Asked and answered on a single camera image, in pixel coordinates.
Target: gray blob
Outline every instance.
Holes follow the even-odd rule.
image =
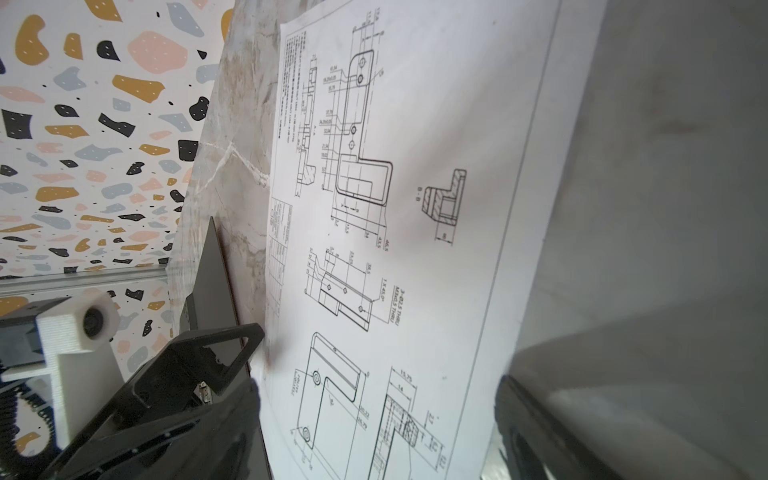
[[[40,214],[32,215],[32,218],[34,218],[39,222],[46,223],[51,227],[58,228],[59,230],[69,230],[70,228],[72,228],[72,224],[69,223],[69,220],[67,220],[66,218],[47,217],[45,215],[40,215]]]
[[[120,98],[112,98],[112,108],[118,111],[131,111],[131,103]]]
[[[17,184],[16,182],[5,182],[4,184],[0,184],[0,190],[3,190],[7,194],[23,194],[28,188],[22,184]]]
[[[160,164],[160,168],[169,174],[175,174],[181,170],[181,166],[173,160],[161,160],[158,163]]]
[[[190,127],[190,123],[187,121],[187,118],[184,117],[184,114],[159,115],[157,118],[165,120],[169,124],[178,128],[179,131],[192,131],[192,127]]]
[[[102,161],[106,157],[109,157],[112,154],[121,154],[121,153],[123,153],[123,151],[117,147],[99,148],[96,145],[90,144],[87,147],[81,148],[80,150],[76,151],[74,155],[77,158],[82,158],[83,160]]]
[[[112,200],[121,195],[128,195],[133,189],[134,186],[131,184],[117,184],[102,188],[101,194],[104,195],[104,198]]]
[[[38,157],[35,154],[29,153],[29,152],[27,152],[27,160],[31,161],[33,164],[38,164],[41,167],[47,167],[48,166],[48,162],[47,161],[43,160],[42,158]]]
[[[128,358],[127,367],[128,372],[135,372],[139,369],[142,363],[144,363],[149,357],[149,349],[146,346],[142,346],[140,349]]]
[[[114,212],[121,212],[123,210],[125,210],[123,204],[112,204],[109,207],[103,209],[101,212],[103,214],[113,214]]]
[[[219,73],[219,64],[212,63],[210,65],[201,65],[197,67],[195,78],[197,83],[204,84],[207,81],[216,80],[216,75]]]
[[[118,325],[118,332],[119,332],[120,330],[125,330],[125,329],[127,329],[129,326],[131,326],[131,322],[133,322],[133,321],[134,321],[134,319],[135,319],[137,316],[139,316],[138,312],[133,312],[133,313],[132,313],[131,315],[129,315],[129,316],[122,316],[122,315],[120,315],[120,325]]]
[[[170,23],[174,24],[174,27],[195,37],[202,37],[204,35],[203,30],[200,29],[200,26],[194,21],[194,18],[190,15],[187,7],[183,6],[181,3],[169,3],[167,5]]]
[[[66,91],[78,90],[79,88],[85,88],[85,82],[78,78],[80,68],[70,67],[64,70],[62,73],[53,77],[53,82]]]

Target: section view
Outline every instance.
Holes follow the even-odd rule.
[[[422,212],[437,222],[435,240],[453,244],[466,180],[467,171],[457,168],[453,171],[450,188],[427,187],[424,189]]]

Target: pink blob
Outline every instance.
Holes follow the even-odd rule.
[[[49,242],[68,242],[69,240],[74,240],[77,238],[77,235],[65,235],[63,237],[56,237],[56,238],[49,238]]]
[[[155,31],[143,31],[128,44],[128,53],[144,70],[163,73],[187,63],[187,49]]]
[[[134,242],[146,242],[147,240],[152,240],[153,238],[158,238],[159,236],[160,234],[158,232],[147,232],[146,230],[142,230],[141,232],[131,234],[128,238]]]
[[[128,353],[131,350],[131,342],[121,340],[118,342],[118,353]]]
[[[59,147],[61,144],[46,144],[41,143],[35,145],[38,148],[38,151],[42,154],[63,154],[64,151],[62,151]]]
[[[36,174],[32,176],[43,180],[46,184],[55,184],[62,180],[74,180],[70,174]]]
[[[88,174],[85,175],[85,178],[92,182],[103,182],[104,180],[107,180],[107,174],[103,174],[96,170],[89,170]]]
[[[139,185],[139,188],[142,189],[143,191],[157,190],[158,188],[162,188],[162,187],[163,187],[163,184],[158,182],[157,178],[155,177],[152,177],[151,179],[149,179],[149,181],[146,184]]]
[[[152,140],[160,140],[161,138],[167,137],[171,133],[173,133],[173,132],[170,132],[168,130],[161,130],[161,131],[153,132],[153,133],[149,134],[149,136],[152,137]]]
[[[157,340],[155,340],[154,343],[152,344],[152,350],[154,350],[155,352],[160,352],[166,343],[168,343],[168,339],[165,338],[165,335],[163,335],[162,333],[158,333]]]
[[[45,103],[41,96],[21,87],[0,87],[0,95],[13,101],[33,101],[36,104]]]

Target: black blob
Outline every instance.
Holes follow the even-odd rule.
[[[74,108],[70,107],[69,105],[56,105],[53,107],[54,110],[56,110],[56,113],[61,115],[62,117],[79,117],[78,113],[74,110]]]
[[[205,97],[200,97],[196,104],[190,107],[190,117],[194,120],[203,120],[208,113],[208,104],[210,102]]]
[[[102,58],[106,58],[107,60],[120,61],[117,52],[114,51],[112,42],[109,40],[102,40],[98,42],[98,45],[96,45],[96,55]]]
[[[136,128],[136,125],[131,125],[126,121],[114,121],[105,114],[99,115],[98,121],[100,124],[111,128],[124,137],[130,137]]]
[[[5,124],[5,134],[9,138],[32,138],[32,132],[29,130],[29,122],[32,120],[31,115],[3,110],[2,120]]]
[[[136,290],[135,292],[125,289],[125,296],[130,297],[135,300],[141,300],[144,298],[144,291],[143,290]]]
[[[179,140],[179,160],[194,161],[197,155],[197,142],[192,140]]]
[[[127,172],[125,172],[126,175],[135,175],[141,173],[141,168],[144,166],[144,162],[136,162],[133,165],[131,165],[131,168],[128,169]]]
[[[13,177],[18,172],[12,168],[10,168],[8,165],[0,165],[0,175],[5,175],[6,177]]]
[[[118,215],[123,220],[133,220],[134,222],[138,222],[142,218],[144,218],[144,215],[142,214],[128,214],[128,215]]]
[[[69,257],[69,252],[65,248],[49,248],[49,250],[60,257]]]
[[[179,190],[171,190],[170,197],[174,199],[174,202],[181,203],[184,201],[184,195]]]

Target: engineering drawing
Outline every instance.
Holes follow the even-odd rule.
[[[299,126],[299,141],[296,148],[299,151],[299,170],[296,174],[296,196],[301,197],[302,185],[315,183],[315,170],[307,161],[310,155],[310,140],[312,139],[312,118],[315,114],[315,90],[317,85],[317,59],[310,60],[310,75],[307,86],[301,93],[301,113],[304,118]]]
[[[424,189],[422,212],[437,222],[435,229],[436,240],[453,244],[466,180],[467,171],[457,168],[453,171],[453,178],[451,179],[451,187],[449,189],[437,187],[427,187]]]
[[[340,259],[333,249],[326,250],[321,266],[317,255],[310,249],[307,267],[304,293],[333,315],[345,316],[366,332],[371,318],[379,319],[372,314],[373,302],[379,298],[374,300],[364,293],[369,266],[366,266],[365,271],[361,270],[353,266],[351,261]]]
[[[414,455],[404,454],[406,450],[418,453],[436,472],[445,467],[443,444],[412,416],[415,398],[416,387],[394,369],[390,370],[368,480],[383,480],[387,471],[396,472],[387,478],[411,478]]]
[[[337,223],[357,227],[376,236],[386,248],[386,204],[392,181],[392,163],[366,158],[363,144],[370,115],[372,83],[382,70],[375,70],[376,48],[381,32],[375,29],[378,10],[353,29],[354,54],[346,73],[332,71],[323,83],[333,95],[331,114],[320,122],[326,134],[321,155],[323,189],[333,192],[331,217]]]
[[[366,376],[319,333],[312,336],[304,372],[296,444],[331,477],[346,477]]]

